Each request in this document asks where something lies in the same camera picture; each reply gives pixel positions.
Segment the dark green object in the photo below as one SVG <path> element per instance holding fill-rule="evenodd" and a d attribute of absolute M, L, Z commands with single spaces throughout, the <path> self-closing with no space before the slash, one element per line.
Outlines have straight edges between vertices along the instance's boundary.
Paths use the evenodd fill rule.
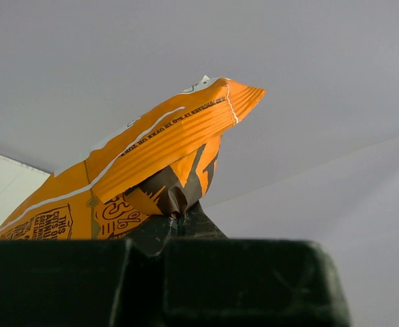
<path fill-rule="evenodd" d="M 351 325 L 316 243 L 227 239 L 199 204 L 177 228 L 140 226 L 125 240 L 0 241 L 0 327 Z"/>
<path fill-rule="evenodd" d="M 331 258 L 312 242 L 170 240 L 169 326 L 349 326 Z"/>

